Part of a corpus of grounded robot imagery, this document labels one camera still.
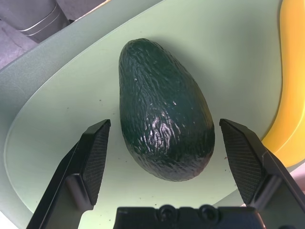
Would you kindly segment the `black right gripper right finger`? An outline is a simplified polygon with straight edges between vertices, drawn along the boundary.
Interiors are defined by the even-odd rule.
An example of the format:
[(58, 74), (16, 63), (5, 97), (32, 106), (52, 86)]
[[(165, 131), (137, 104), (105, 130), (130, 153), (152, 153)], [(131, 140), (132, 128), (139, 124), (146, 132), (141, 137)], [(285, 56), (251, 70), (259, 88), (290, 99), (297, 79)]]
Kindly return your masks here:
[(221, 119), (230, 170), (241, 198), (267, 229), (303, 229), (305, 195), (282, 162), (244, 125)]

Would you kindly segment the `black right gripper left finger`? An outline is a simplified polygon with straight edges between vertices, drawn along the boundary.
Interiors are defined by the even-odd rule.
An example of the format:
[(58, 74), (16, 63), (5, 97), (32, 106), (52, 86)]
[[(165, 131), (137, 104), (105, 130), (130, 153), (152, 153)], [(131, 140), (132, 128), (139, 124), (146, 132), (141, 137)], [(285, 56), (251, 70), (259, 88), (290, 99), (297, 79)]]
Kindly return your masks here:
[(31, 220), (29, 229), (76, 229), (97, 203), (111, 122), (90, 127), (61, 160)]

